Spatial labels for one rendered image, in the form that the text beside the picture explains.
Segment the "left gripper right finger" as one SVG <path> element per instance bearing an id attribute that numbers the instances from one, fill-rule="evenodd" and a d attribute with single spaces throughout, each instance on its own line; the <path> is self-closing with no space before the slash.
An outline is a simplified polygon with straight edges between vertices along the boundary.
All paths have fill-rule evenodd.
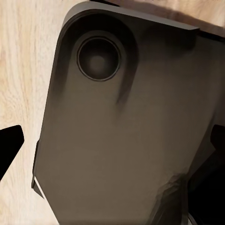
<path id="1" fill-rule="evenodd" d="M 210 142 L 221 156 L 223 161 L 225 162 L 225 127 L 221 125 L 214 125 L 211 136 Z"/>

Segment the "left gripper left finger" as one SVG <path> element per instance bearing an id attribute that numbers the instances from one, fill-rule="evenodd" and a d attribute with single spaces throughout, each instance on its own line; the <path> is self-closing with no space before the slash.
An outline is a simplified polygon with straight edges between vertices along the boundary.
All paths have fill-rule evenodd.
<path id="1" fill-rule="evenodd" d="M 20 125 L 0 130 L 0 181 L 24 143 Z"/>

